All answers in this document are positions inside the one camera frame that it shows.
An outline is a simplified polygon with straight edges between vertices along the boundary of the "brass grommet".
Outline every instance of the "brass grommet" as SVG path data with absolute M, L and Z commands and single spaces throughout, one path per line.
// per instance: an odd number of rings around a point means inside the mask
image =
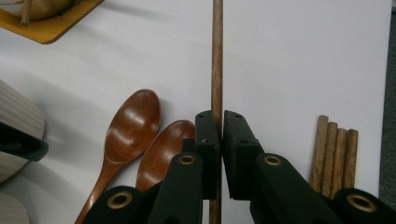
M 282 163 L 282 160 L 280 160 L 278 157 L 276 156 L 266 156 L 264 157 L 264 161 L 269 164 L 269 165 L 280 165 Z
M 178 162 L 183 165 L 191 165 L 195 162 L 195 158 L 191 155 L 185 155 L 178 158 Z
M 376 205 L 359 194 L 349 194 L 346 196 L 347 201 L 352 204 L 352 206 L 360 209 L 361 211 L 372 213 L 376 211 Z
M 128 205 L 131 201 L 132 201 L 132 193 L 127 190 L 124 190 L 116 194 L 113 194 L 107 200 L 107 206 L 109 206 L 112 209 L 120 209 Z

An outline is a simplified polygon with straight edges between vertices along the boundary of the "wooden tray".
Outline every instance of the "wooden tray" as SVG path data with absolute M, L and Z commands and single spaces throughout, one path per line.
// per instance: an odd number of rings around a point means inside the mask
M 20 18 L 13 17 L 0 9 L 0 27 L 40 44 L 50 44 L 59 39 L 103 1 L 81 0 L 78 5 L 62 16 L 54 16 L 41 21 L 30 21 L 28 26 L 22 26 Z

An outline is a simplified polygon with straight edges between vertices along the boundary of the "white table surface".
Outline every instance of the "white table surface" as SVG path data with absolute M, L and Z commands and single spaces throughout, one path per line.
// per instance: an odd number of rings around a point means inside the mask
M 360 132 L 356 188 L 377 196 L 390 0 L 224 2 L 223 108 L 308 179 L 318 116 Z M 162 129 L 210 109 L 212 1 L 108 0 L 53 44 L 0 30 L 0 78 L 46 116 L 49 153 L 0 184 L 31 223 L 74 223 L 99 175 L 107 127 L 152 89 Z M 134 186 L 138 161 L 110 187 Z M 223 223 L 252 223 L 228 199 Z M 205 206 L 204 223 L 207 223 Z

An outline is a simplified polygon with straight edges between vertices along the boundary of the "wooden dowel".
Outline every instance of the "wooden dowel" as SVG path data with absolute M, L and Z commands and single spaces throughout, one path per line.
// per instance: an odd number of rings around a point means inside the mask
M 310 185 L 313 190 L 320 191 L 320 180 L 323 167 L 324 149 L 326 147 L 327 123 L 329 117 L 320 115 L 318 118 L 317 136 L 314 149 L 314 158 L 311 166 Z
M 344 155 L 346 149 L 347 130 L 339 128 L 337 131 L 337 142 L 335 144 L 334 167 L 332 170 L 332 194 L 343 187 Z
M 356 158 L 358 154 L 359 132 L 350 129 L 346 133 L 346 153 L 344 160 L 343 189 L 355 187 Z
M 223 53 L 223 2 L 213 0 L 213 33 L 212 33 L 212 92 L 211 109 L 213 112 L 219 139 L 222 139 L 222 53 Z M 218 158 L 217 197 L 209 202 L 209 223 L 221 223 L 221 158 Z
M 30 22 L 30 12 L 32 10 L 32 2 L 33 0 L 24 0 L 22 7 L 22 17 L 21 24 L 23 26 L 28 26 Z
M 326 148 L 324 150 L 323 171 L 320 181 L 320 193 L 326 197 L 332 194 L 332 168 L 334 166 L 335 143 L 337 142 L 337 123 L 327 125 Z

